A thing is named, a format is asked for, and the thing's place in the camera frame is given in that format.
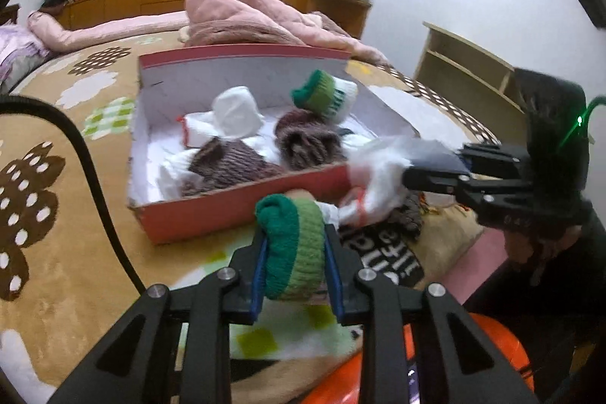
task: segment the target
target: wooden shelf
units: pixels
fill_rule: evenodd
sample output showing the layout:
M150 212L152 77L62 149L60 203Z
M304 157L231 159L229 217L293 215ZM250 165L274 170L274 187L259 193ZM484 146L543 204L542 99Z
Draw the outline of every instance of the wooden shelf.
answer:
M414 79L478 119L502 142L525 144L526 115L513 66L460 35L423 25L429 33Z
M490 91L492 91L493 93L497 94L499 97L503 98L507 103L509 103L511 106L513 106L514 108L516 108L517 110L519 110L520 112L523 113L523 110L520 108L520 106L517 103L515 103L515 101L513 101L510 98L508 98L507 96L505 96L502 92L500 92L495 87L490 86L490 84L488 84L486 81L484 81L480 77L476 76L474 73L472 73L466 67L463 67L461 64L456 63L454 60L450 60L445 55L438 54L437 52L435 52L433 50L428 50L427 53L430 54L430 55L433 55L434 57L437 57L438 59L440 59L442 61L444 61L446 64L450 64L451 66L456 67L456 69L458 69L460 72L466 74L470 78L475 79L478 83L480 83L481 85L487 87Z
M427 23L427 22L423 22L423 26L429 28L430 30L434 30L439 33L442 33L452 39L458 40L459 42L464 43L465 45L468 45L473 49L476 49L481 54L485 55L486 57L490 57L491 59L497 61L499 64L502 64L503 66L507 67L511 71L513 71L513 69L514 69L514 67L511 66L511 64L508 64L507 62L505 62L501 57L497 57L495 54L491 54L489 51L482 48L480 45L476 45L474 42L470 42L469 40L464 39L462 36L459 36L456 33L452 33L452 31L445 30L444 28L437 27L436 25L432 25L431 23Z

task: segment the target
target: pillow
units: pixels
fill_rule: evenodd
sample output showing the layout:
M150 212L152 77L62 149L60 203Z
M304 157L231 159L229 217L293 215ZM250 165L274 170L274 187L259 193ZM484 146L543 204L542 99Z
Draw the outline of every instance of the pillow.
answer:
M19 81L44 63L49 50L38 37L19 25L0 27L0 93L10 91Z

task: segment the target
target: metal screw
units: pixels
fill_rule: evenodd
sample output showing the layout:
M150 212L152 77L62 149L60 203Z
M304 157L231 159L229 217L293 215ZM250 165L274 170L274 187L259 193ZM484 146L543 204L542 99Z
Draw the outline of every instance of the metal screw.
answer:
M217 277L221 279L221 281L229 281L230 279L234 279L236 276L236 270L232 267L223 267L217 271Z
M150 298L162 298L166 294L166 286L164 285L151 285L147 288L146 293Z
M444 288L440 283L431 283L427 288L427 291L431 296L439 298L440 296L444 296L446 294L446 288Z
M373 271L372 269L366 267L358 271L358 277L362 281L372 281L374 278L377 277L377 273L375 273L375 271Z

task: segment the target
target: flower pattern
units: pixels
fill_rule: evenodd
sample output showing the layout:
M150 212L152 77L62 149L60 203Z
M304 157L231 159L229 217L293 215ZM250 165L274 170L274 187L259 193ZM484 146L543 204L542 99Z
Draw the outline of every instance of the flower pattern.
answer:
M50 141L37 145L22 159L0 171L0 298L19 297L30 278L22 249L42 240L55 224L57 196L46 190L66 161L49 156Z

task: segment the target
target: black cable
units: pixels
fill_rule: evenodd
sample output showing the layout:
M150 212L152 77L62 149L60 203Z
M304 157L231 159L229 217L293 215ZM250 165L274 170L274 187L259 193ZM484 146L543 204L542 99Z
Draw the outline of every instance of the black cable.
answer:
M578 120L572 125L571 129L568 131L568 134L566 134L564 139L562 139L562 141L560 142L558 146L558 151L564 147L566 142L568 142L570 136L572 136L574 132L577 131L579 128L584 126L586 129L589 129L589 117L591 117L592 112L598 105L606 105L605 95L596 96L592 99L592 101L589 102L589 105L587 105L587 108L583 112L583 115L578 116Z
M84 138L76 125L61 110L36 98L0 95L0 115L2 114L20 114L38 117L39 119L46 120L56 126L66 138L68 138L78 155L78 159L80 159L86 181L89 184L90 193L93 196L95 206L97 207L97 213L99 214L99 218L101 218L101 223L103 224L107 238L111 243L111 247L119 260L120 265L124 269L124 272L126 272L139 294L145 292L145 285L134 270L134 267L130 263L128 256L122 247L122 243L120 243L120 239L117 236L116 228L111 220L109 209L107 209L105 196L103 196L103 190L101 189L99 177L95 171L95 165L90 156L89 148L87 147L86 142L84 142Z

